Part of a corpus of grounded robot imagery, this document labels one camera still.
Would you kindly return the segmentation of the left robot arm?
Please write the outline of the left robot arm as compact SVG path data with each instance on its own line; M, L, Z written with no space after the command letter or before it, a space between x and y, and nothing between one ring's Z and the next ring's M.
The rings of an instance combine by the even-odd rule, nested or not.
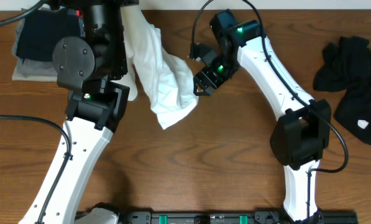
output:
M23 223L76 223L93 168L124 116L130 89L121 8L130 1L65 1L79 10L84 36L62 38L52 55L68 90L57 152Z

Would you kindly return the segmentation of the white t-shirt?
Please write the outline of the white t-shirt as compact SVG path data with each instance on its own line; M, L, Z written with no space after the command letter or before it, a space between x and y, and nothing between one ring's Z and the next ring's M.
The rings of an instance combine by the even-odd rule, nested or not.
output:
M193 73L186 62L163 48L161 30L147 22L140 7L121 8L128 72L115 82L128 86L136 99L138 78L162 129L189 115L198 104Z

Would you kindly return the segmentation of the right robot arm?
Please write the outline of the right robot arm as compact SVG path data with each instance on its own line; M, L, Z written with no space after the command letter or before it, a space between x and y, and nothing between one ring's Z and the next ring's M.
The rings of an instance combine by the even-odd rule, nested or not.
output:
M261 18L243 23L226 9L210 20L221 51L191 41L189 57L205 66L194 77L194 93L211 96L243 68L267 99L277 121L270 147L285 172L283 209L290 223L313 223L316 170L329 144L331 108L293 79L272 49Z

